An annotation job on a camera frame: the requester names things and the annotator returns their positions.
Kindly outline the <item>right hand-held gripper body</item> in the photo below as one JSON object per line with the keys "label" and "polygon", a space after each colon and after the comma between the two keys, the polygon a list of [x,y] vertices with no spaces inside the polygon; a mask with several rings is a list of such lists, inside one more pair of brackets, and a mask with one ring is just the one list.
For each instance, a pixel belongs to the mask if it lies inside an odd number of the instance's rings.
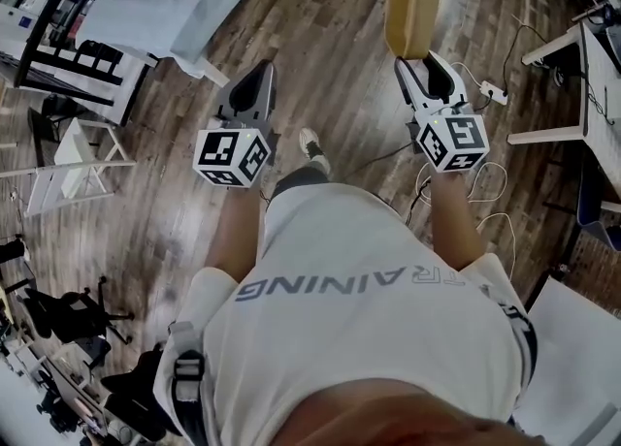
{"label": "right hand-held gripper body", "polygon": [[437,173],[465,172],[488,154],[483,117],[460,94],[449,103],[405,96],[413,118],[408,124],[415,153]]}

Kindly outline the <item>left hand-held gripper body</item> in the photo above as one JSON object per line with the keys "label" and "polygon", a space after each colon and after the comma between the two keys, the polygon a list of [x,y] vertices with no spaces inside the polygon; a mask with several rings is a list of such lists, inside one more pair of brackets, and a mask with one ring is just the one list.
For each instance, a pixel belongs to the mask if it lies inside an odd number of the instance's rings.
{"label": "left hand-held gripper body", "polygon": [[275,162],[270,109],[219,112],[199,131],[193,170],[215,186],[251,188]]}

